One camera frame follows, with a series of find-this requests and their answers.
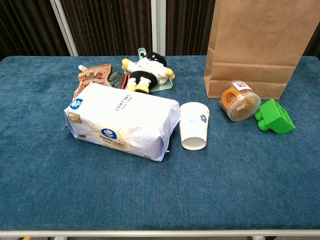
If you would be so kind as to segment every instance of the white paper cup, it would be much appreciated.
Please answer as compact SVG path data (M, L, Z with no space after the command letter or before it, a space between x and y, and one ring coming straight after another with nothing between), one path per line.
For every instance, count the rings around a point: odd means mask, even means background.
M180 106L181 144L188 150L203 149L207 144L209 108L200 102Z

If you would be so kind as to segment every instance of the dark brown curtain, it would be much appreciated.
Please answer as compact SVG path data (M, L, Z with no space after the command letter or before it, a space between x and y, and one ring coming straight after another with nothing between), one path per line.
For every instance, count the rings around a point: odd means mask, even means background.
M49 0L0 0L0 60L69 56Z
M215 0L166 0L166 55L206 55ZM320 58L320 24L304 55Z
M80 56L152 50L150 0L61 0Z

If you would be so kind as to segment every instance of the plush toy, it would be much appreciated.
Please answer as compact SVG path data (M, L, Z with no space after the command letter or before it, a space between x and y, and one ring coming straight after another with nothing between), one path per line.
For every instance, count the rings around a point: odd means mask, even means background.
M163 85L168 79L175 78L174 72L167 68L165 58L155 52L147 53L138 62L125 58L122 68L131 73L126 85L129 91L148 94L155 85Z

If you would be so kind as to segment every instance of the clear plastic jar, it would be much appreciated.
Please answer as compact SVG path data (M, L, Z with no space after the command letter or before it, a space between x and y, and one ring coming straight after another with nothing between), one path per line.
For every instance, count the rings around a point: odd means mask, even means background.
M252 116L260 106L260 97L244 81L230 81L228 86L219 101L228 117L239 122Z

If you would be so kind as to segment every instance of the blue carpet fabric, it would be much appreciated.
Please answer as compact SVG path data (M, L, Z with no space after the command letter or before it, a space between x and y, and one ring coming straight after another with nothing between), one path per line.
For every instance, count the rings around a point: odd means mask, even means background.
M131 60L138 57L129 56ZM176 79L152 93L210 109L206 148L163 162L75 139L63 109L78 65L123 56L11 56L0 62L0 230L320 229L320 61L303 57L279 103L296 129L232 122L208 99L205 56L168 56Z

